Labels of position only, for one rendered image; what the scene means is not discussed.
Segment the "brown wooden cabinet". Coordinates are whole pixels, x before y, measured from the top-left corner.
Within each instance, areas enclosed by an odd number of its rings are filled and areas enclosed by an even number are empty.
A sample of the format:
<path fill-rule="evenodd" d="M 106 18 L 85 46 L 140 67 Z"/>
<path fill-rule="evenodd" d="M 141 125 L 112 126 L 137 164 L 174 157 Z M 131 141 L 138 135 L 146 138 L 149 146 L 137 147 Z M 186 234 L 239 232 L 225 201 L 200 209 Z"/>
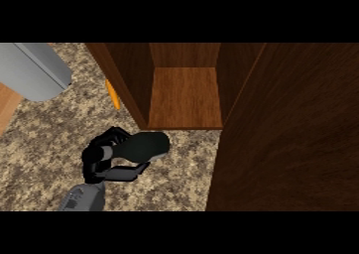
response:
<path fill-rule="evenodd" d="M 119 101 L 143 130 L 220 130 L 261 43 L 88 43 Z"/>

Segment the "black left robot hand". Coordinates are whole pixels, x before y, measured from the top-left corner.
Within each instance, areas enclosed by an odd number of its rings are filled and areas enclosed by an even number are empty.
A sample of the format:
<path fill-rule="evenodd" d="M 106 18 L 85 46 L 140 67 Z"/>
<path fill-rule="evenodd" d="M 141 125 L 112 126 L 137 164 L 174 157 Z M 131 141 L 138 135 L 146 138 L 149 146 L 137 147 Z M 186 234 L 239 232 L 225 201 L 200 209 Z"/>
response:
<path fill-rule="evenodd" d="M 112 148 L 119 145 L 131 135 L 119 127 L 110 127 L 91 140 L 82 151 L 82 175 L 87 184 L 103 181 L 132 182 L 150 165 L 149 162 L 137 166 L 112 166 Z"/>

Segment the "dark wooden cabinet door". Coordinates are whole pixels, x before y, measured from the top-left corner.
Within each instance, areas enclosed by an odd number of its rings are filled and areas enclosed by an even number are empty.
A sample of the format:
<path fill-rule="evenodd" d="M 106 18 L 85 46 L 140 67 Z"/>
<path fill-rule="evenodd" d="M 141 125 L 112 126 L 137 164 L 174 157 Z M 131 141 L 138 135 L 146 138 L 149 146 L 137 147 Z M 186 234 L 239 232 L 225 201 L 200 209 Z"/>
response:
<path fill-rule="evenodd" d="M 359 210 L 359 43 L 264 45 L 220 137 L 206 208 Z"/>

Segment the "grey rounded appliance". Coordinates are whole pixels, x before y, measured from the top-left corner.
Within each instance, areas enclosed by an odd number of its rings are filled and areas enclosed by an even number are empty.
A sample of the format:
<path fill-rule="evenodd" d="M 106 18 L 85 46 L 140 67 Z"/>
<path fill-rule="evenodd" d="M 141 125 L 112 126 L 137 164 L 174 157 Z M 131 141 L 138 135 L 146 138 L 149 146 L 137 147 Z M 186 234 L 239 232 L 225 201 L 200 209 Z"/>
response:
<path fill-rule="evenodd" d="M 72 71 L 47 43 L 0 43 L 0 82 L 31 101 L 66 90 Z"/>

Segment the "dark wine bottle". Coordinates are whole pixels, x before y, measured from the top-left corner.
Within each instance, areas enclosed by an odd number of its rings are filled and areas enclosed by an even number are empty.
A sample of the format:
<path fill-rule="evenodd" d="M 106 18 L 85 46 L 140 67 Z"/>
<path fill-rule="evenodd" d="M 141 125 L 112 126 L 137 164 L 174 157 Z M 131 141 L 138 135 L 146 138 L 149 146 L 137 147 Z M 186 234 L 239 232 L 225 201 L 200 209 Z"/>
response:
<path fill-rule="evenodd" d="M 149 162 L 169 151 L 169 139 L 162 132 L 140 132 L 112 147 L 112 156 L 131 163 Z"/>

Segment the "thin orange stick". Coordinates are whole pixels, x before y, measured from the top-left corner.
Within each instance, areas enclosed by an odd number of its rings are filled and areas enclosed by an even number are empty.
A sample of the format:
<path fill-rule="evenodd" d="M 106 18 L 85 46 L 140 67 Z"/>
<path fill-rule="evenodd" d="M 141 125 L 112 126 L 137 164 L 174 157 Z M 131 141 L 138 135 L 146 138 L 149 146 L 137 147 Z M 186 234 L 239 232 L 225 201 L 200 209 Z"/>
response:
<path fill-rule="evenodd" d="M 113 104 L 113 108 L 116 110 L 119 110 L 119 99 L 118 99 L 118 95 L 116 95 L 116 92 L 115 92 L 115 89 L 107 81 L 107 79 L 104 80 L 104 87 L 106 87 L 106 90 L 107 90 L 107 94 L 109 94 L 109 97 L 110 97 L 110 101 L 112 101 L 112 104 Z"/>

